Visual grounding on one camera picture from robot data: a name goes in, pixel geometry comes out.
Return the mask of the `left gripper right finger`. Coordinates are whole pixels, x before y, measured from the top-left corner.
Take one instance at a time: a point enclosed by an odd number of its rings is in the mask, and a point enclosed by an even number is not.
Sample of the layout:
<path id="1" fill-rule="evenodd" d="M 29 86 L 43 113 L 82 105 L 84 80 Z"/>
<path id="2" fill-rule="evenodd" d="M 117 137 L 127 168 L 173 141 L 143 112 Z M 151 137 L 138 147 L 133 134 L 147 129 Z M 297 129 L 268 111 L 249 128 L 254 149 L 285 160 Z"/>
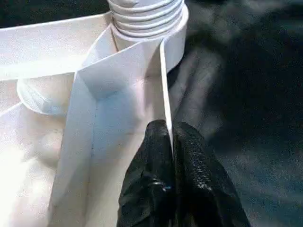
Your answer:
<path id="1" fill-rule="evenodd" d="M 177 217 L 181 227 L 249 227 L 236 189 L 197 129 L 173 127 Z"/>

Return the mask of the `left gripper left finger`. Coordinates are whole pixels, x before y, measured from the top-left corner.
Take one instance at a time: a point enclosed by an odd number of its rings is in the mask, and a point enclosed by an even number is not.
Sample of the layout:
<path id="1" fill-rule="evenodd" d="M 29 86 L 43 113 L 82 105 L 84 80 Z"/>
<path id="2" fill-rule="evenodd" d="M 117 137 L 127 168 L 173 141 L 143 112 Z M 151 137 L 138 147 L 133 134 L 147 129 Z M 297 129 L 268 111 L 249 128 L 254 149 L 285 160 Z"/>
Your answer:
<path id="1" fill-rule="evenodd" d="M 148 123 L 119 196 L 118 227 L 168 227 L 175 213 L 175 167 L 164 120 Z"/>

